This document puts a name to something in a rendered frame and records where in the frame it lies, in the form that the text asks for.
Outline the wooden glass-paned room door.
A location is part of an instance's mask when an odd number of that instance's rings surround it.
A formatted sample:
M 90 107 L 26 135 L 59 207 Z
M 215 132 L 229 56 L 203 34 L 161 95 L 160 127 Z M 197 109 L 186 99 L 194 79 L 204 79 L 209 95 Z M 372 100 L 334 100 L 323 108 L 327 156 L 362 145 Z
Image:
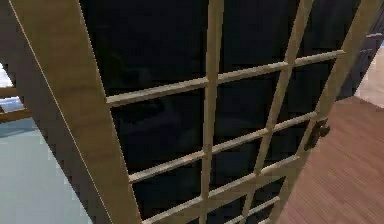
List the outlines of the wooden glass-paned room door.
M 276 224 L 384 0 L 0 0 L 93 224 Z

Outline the dark wooden cabinet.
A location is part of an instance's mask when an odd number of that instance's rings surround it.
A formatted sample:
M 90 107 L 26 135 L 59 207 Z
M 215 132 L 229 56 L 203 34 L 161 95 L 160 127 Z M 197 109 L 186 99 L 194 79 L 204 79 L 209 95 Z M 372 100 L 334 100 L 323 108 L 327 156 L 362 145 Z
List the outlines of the dark wooden cabinet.
M 368 32 L 354 65 L 347 76 L 336 100 L 353 96 L 363 80 L 378 49 L 384 41 L 384 3 L 378 10 L 377 18 Z

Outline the brown wooden table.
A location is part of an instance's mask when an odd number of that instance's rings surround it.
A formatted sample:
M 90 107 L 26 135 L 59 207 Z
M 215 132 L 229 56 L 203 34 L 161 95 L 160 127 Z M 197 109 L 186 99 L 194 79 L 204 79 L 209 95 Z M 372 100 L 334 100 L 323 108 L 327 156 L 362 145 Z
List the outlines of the brown wooden table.
M 0 87 L 0 99 L 17 96 L 17 89 L 15 87 Z M 18 109 L 12 110 L 10 112 L 0 112 L 0 124 L 30 118 L 31 116 L 32 114 L 28 109 Z

